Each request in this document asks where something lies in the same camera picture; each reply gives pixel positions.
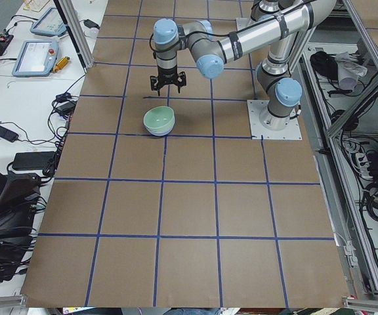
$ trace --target bowl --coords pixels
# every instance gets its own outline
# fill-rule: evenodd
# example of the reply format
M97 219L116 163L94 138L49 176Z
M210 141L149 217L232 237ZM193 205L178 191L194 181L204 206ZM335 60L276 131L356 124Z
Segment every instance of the bowl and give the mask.
M175 126L175 112L168 106L152 108L144 115L144 126L154 136L165 136Z

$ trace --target blue framed tablet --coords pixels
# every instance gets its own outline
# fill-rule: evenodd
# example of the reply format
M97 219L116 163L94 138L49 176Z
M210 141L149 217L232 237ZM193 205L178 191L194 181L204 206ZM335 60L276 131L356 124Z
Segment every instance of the blue framed tablet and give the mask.
M33 23L30 31L42 36L62 36L66 33L66 27L58 10L50 7L37 22Z
M25 41L12 75L15 77L45 77L50 74L58 57L56 41Z

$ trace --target white desk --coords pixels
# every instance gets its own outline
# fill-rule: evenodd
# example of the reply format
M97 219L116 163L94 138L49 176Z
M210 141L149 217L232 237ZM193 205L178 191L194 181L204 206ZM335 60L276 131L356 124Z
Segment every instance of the white desk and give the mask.
M74 7L80 20L89 18L101 24L108 0L96 0L90 3L88 0L73 0ZM36 13L23 10L22 7L17 14L39 18L45 10L53 6L50 2L41 12ZM7 28L11 27L17 20L25 18L15 17ZM4 56L0 58L16 58L23 42L27 39L48 39L50 37L38 36L30 32L31 22L18 23L17 27L10 32L14 35L12 43L9 45ZM87 37L90 49L93 50L95 39ZM51 73L48 77L28 77L20 78L11 75L14 66L13 61L0 62L0 122L12 121L25 129L31 140L50 139L52 133L47 127L47 118L52 110L51 102L55 95L63 93L76 79L84 74L79 62L74 46L69 36L62 38L59 42L60 56L69 56L70 63L58 73ZM83 79L75 84L70 92L79 95ZM52 115L51 121L55 129L65 125L65 120L58 115ZM24 138L24 133L14 125L4 125L6 128L17 132L20 139ZM31 145L27 142L10 143L0 140L0 172L6 173L6 166L10 163L17 152L32 152L55 150L53 144ZM46 200L49 197L52 183L48 183L41 188L41 195ZM43 214L36 215L33 227L39 229ZM24 282L24 275L16 275L9 282L0 283L0 297L18 294ZM0 314L8 314L10 308L0 309Z

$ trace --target white robot link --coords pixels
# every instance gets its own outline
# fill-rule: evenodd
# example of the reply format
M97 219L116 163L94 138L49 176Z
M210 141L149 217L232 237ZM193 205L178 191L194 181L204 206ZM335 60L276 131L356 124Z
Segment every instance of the white robot link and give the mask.
M150 77L151 90L159 94L163 86L174 84L180 92L186 85L186 74L177 72L178 51L189 49L201 74L213 79L224 64L271 44L267 58L256 68L257 80L270 99L260 119L266 128L282 130L303 93L300 84L288 77L289 63L298 61L309 38L305 34L312 33L335 4L336 0L255 0L247 26L217 41L207 20L183 25L158 20L150 39L158 70L157 77Z

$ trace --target white mounting plate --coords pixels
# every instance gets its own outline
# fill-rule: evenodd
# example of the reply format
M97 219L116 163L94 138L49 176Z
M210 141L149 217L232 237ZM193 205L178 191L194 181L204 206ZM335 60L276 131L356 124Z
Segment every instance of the white mounting plate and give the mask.
M245 28L247 23L249 23L249 20L250 18L236 18L237 30L240 31L241 29Z
M267 100L248 100L247 108L249 109L250 131L252 139L260 140L302 140L299 122L297 118L289 121L287 127L281 131L273 131L265 128L259 121L259 113L268 106Z

